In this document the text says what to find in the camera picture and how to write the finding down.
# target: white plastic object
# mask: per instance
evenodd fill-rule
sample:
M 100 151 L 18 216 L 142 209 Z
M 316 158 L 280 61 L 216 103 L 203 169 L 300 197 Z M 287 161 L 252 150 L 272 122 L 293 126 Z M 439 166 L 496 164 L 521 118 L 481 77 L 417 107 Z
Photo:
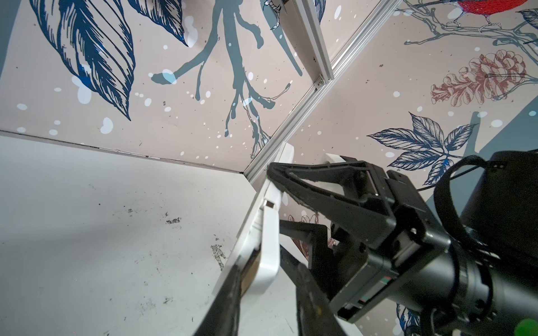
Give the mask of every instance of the white plastic object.
M 284 142 L 275 157 L 275 162 L 292 163 L 293 154 L 293 146 Z M 276 278 L 280 268 L 281 201 L 282 192 L 266 178 L 239 229 L 237 241 L 213 289 L 214 295 L 218 293 L 235 264 L 243 272 L 242 307 L 253 304 Z M 251 256 L 253 260 L 249 263 L 248 269 L 245 269 Z

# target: green circle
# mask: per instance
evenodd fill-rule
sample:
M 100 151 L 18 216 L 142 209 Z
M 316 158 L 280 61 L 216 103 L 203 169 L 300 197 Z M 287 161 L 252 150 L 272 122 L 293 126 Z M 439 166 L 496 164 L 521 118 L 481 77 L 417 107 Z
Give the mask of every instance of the green circle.
M 527 318 L 519 322 L 514 329 L 515 336 L 537 336 L 538 321 Z

